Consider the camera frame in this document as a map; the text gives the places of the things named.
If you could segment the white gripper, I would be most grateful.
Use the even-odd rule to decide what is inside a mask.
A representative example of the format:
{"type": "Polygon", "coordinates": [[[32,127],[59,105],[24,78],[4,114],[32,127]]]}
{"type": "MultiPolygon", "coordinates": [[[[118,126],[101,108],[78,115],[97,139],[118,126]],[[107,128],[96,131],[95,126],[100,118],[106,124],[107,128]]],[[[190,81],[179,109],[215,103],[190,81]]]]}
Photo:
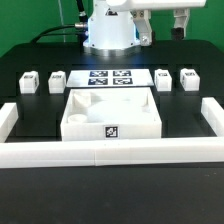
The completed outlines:
{"type": "MultiPolygon", "coordinates": [[[[140,44],[142,46],[150,46],[153,42],[153,30],[150,25],[151,11],[150,10],[134,10],[131,12],[133,22],[140,36],[140,44]]],[[[190,10],[174,9],[174,26],[171,29],[171,37],[173,40],[183,40],[186,36],[186,28],[190,18],[190,10]]]]}

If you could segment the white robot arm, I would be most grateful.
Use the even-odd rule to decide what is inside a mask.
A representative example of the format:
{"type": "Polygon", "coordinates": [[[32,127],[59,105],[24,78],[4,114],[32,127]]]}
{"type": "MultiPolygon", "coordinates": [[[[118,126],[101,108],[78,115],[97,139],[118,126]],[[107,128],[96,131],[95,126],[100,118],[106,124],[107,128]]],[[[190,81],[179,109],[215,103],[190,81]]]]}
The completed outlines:
{"type": "Polygon", "coordinates": [[[191,8],[204,7],[206,0],[93,0],[84,51],[101,56],[124,56],[153,43],[151,12],[172,10],[173,40],[186,36],[191,8]]]}

